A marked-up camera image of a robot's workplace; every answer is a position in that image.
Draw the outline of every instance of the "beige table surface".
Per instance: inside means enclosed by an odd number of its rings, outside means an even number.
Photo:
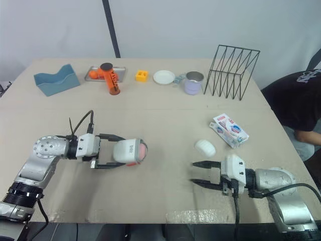
[[[88,68],[102,62],[125,66],[121,93],[111,96],[105,83],[84,81]],[[56,73],[64,64],[74,68],[80,86],[46,97],[33,75]],[[69,133],[90,109],[95,111],[95,133],[142,138],[148,144],[145,161],[134,167],[92,170],[81,160],[61,160],[45,189],[44,208],[52,222],[165,223],[235,221],[232,198],[220,191],[192,184],[190,178],[207,178],[205,169],[191,166],[205,160],[195,149],[199,139],[217,150],[210,160],[229,153],[239,155],[247,168],[282,167],[298,182],[313,181],[282,126],[253,80],[242,101],[203,95],[189,96],[182,86],[161,86],[152,75],[168,69],[179,75],[198,70],[207,76],[210,59],[41,59],[34,61],[0,99],[0,196],[4,196],[32,151],[34,141],[45,135]],[[147,83],[134,81],[138,69],[149,71]],[[208,125],[226,113],[250,136],[231,149]],[[85,133],[87,124],[77,134]],[[112,145],[102,146],[101,158],[111,157]],[[299,189],[312,215],[321,218],[317,199]],[[241,222],[273,222],[266,200],[240,198]],[[36,210],[33,221],[43,218]]]

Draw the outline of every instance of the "yellow block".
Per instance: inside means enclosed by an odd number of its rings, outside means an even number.
[[[148,80],[148,71],[138,70],[135,77],[136,77],[136,81],[147,82],[147,80]]]

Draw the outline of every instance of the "gray floor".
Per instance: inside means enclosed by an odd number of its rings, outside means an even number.
[[[31,234],[43,223],[32,223]],[[51,223],[34,241],[76,241],[76,224],[60,224],[53,236],[56,224]],[[103,227],[102,224],[79,224],[78,241],[96,241]],[[189,230],[195,241],[226,241],[233,240],[234,225],[232,224],[189,224]],[[281,234],[273,223],[240,225],[238,241],[282,241]],[[165,241],[161,224],[132,224],[130,241]],[[177,238],[167,241],[188,241]]]
[[[42,225],[43,223],[32,223],[31,234]],[[76,241],[77,227],[75,223],[59,224],[53,236],[56,227],[57,224],[50,223],[34,241]],[[102,227],[103,224],[78,224],[78,241],[96,241]],[[130,241],[142,240],[165,241],[162,226],[160,224],[131,225]]]

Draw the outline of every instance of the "orange bottle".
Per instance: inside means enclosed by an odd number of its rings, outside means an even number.
[[[109,89],[109,93],[112,95],[117,95],[120,93],[120,89],[118,88],[118,76],[114,72],[111,63],[103,63],[100,65],[100,68],[104,74],[104,79]]]

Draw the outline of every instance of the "toothpaste box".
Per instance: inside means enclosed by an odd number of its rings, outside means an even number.
[[[248,134],[226,114],[214,117],[213,120],[215,122],[210,123],[210,128],[215,130],[232,148],[239,147],[249,139]]]

